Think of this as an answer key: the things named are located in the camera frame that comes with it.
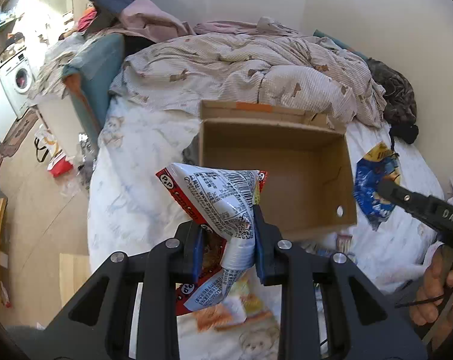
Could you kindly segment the person's right hand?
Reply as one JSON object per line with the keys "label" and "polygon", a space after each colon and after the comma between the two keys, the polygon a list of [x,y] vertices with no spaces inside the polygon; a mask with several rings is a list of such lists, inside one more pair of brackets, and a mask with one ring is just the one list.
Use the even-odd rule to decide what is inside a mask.
{"label": "person's right hand", "polygon": [[[440,282],[440,275],[443,267],[443,247],[440,246],[433,255],[431,264],[426,269],[423,275],[423,284],[417,291],[416,300],[424,301],[434,297],[440,297],[444,294],[444,286]],[[445,283],[448,287],[453,287],[453,270],[451,270]],[[409,316],[413,322],[418,326],[423,326],[426,323],[433,323],[438,319],[439,301],[433,303],[422,304],[418,306],[411,306],[409,308]],[[446,321],[442,324],[441,329],[450,332],[453,329],[453,306],[446,317]]]}

